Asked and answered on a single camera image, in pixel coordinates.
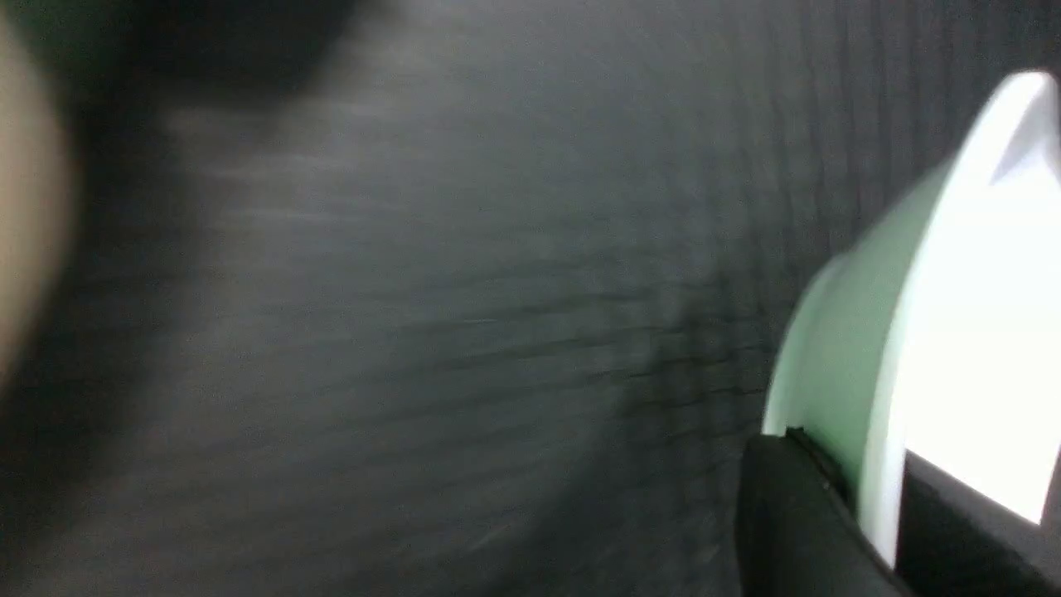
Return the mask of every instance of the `black object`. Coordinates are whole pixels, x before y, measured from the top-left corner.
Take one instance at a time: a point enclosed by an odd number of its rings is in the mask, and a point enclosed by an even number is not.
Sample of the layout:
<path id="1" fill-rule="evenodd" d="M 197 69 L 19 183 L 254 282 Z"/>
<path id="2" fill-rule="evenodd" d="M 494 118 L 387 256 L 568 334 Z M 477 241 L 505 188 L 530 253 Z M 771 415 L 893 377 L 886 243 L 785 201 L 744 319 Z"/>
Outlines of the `black object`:
<path id="1" fill-rule="evenodd" d="M 902 508 L 895 569 L 918 595 L 1061 595 L 1061 538 L 912 454 Z"/>
<path id="2" fill-rule="evenodd" d="M 820 462 L 828 457 L 802 434 L 749 441 L 736 514 L 745 595 L 912 595 L 863 537 Z"/>

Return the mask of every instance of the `white plastic object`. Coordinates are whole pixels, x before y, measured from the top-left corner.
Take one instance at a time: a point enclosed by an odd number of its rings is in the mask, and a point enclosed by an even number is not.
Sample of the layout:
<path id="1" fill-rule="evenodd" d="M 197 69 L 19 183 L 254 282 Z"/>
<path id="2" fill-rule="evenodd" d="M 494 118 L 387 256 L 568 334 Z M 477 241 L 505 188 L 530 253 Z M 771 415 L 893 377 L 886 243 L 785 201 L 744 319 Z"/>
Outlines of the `white plastic object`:
<path id="1" fill-rule="evenodd" d="M 1007 77 L 797 309 L 763 432 L 839 464 L 894 563 L 907 447 L 1038 522 L 1061 445 L 1061 150 L 1054 80 Z"/>
<path id="2" fill-rule="evenodd" d="M 0 390 L 71 235 L 66 148 L 45 76 L 0 11 Z"/>

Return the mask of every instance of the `dark gray fabric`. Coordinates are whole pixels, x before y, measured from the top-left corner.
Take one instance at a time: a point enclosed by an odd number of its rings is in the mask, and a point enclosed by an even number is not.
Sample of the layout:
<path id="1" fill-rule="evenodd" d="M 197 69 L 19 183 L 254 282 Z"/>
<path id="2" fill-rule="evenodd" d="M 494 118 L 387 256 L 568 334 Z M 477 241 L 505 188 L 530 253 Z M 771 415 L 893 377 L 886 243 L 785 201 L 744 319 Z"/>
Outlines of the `dark gray fabric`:
<path id="1" fill-rule="evenodd" d="M 1057 10 L 162 4 L 0 411 L 3 594 L 734 594 L 796 296 Z"/>

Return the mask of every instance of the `gray textured surface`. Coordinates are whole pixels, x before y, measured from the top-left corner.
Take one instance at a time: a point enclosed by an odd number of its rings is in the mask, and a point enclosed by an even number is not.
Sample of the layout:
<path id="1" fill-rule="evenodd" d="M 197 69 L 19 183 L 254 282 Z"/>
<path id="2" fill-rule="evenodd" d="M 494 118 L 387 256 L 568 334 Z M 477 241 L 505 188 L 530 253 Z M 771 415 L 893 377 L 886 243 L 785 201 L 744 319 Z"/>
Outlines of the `gray textured surface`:
<path id="1" fill-rule="evenodd" d="M 734 594 L 799 288 L 1056 49 L 1049 4 L 242 4 L 160 19 L 93 145 L 6 594 Z"/>

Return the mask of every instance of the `black plastic part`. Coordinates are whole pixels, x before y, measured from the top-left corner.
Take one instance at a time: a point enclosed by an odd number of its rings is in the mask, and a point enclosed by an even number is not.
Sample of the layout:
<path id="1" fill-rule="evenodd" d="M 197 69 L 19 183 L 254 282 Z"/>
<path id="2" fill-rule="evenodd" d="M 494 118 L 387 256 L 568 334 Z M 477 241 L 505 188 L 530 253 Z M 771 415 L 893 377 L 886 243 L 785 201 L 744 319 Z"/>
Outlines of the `black plastic part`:
<path id="1" fill-rule="evenodd" d="M 736 546 L 748 597 L 912 595 L 866 541 L 808 440 L 762 436 L 744 456 Z"/>
<path id="2" fill-rule="evenodd" d="M 895 569 L 918 595 L 1061 595 L 1057 534 L 916 455 L 906 467 Z"/>

